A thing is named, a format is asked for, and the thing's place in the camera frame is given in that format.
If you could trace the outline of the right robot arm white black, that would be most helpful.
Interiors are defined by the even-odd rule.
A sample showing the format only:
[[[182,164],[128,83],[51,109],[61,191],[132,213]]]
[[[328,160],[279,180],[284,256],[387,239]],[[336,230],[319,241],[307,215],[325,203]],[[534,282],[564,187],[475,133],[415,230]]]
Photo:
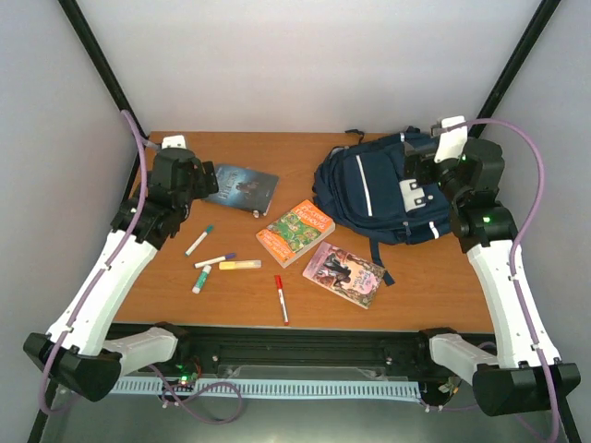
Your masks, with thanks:
[[[498,200],[502,149],[468,139],[447,153],[441,144],[404,145],[404,173],[436,185],[451,205],[452,232],[474,269],[493,323],[496,352],[488,353],[450,329],[428,329],[431,360],[470,384],[488,416],[551,410],[581,376],[565,363],[543,330],[529,289],[518,231]]]

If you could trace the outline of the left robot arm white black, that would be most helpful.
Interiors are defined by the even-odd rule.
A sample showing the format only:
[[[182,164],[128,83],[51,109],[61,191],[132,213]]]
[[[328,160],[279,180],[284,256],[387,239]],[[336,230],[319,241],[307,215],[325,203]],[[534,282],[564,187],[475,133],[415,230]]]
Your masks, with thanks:
[[[135,280],[179,232],[192,202],[218,189],[212,162],[201,162],[186,148],[163,148],[152,169],[141,170],[136,193],[121,204],[75,298],[46,332],[32,332],[23,344],[45,377],[99,401],[121,377],[148,365],[163,363],[175,372],[190,365],[187,333],[170,323],[122,339],[106,335]]]

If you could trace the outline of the pink illustrated paperback book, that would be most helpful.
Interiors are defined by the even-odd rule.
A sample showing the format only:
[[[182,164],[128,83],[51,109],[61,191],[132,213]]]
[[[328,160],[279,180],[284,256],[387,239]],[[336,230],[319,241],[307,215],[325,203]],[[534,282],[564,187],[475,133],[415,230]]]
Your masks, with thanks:
[[[322,242],[302,275],[343,299],[369,309],[386,269],[338,246]]]

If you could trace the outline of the navy blue student backpack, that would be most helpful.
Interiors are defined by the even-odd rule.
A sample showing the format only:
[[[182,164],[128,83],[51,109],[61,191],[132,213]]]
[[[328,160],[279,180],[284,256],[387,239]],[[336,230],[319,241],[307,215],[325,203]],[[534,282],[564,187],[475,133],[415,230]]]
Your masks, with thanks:
[[[452,231],[450,204],[435,184],[404,177],[404,147],[432,139],[409,126],[372,141],[333,148],[314,173],[314,204],[335,223],[369,240],[373,263],[380,245],[417,245]]]

